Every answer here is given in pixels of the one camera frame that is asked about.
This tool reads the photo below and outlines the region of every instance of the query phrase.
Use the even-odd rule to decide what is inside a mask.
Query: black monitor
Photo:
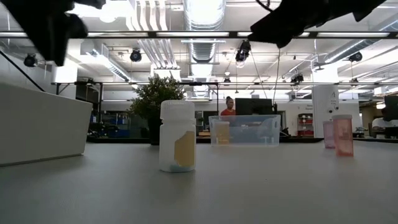
[[[398,119],[398,96],[386,96],[384,102],[387,109],[386,118],[388,120]]]
[[[274,114],[271,99],[235,99],[236,115]]]

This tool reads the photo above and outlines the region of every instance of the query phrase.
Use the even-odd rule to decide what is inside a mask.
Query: potted plant
[[[148,121],[151,145],[159,145],[160,104],[165,100],[182,100],[183,91],[174,78],[149,78],[149,84],[136,90],[137,98],[132,99],[128,111]]]

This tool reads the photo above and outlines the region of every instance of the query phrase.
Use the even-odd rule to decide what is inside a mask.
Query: pink plastic cup
[[[324,121],[323,122],[323,137],[325,138],[325,148],[326,149],[334,149],[335,148],[335,137],[333,134],[333,122],[332,121]]]
[[[337,156],[354,156],[353,126],[351,115],[334,115],[333,130]]]

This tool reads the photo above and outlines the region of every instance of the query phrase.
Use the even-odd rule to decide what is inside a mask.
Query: gray table
[[[398,145],[197,147],[196,171],[158,170],[143,144],[0,168],[0,223],[398,223]]]

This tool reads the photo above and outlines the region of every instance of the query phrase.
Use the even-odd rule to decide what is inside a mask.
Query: desk
[[[194,172],[158,169],[145,144],[0,168],[0,223],[398,223],[396,144],[197,146]]]

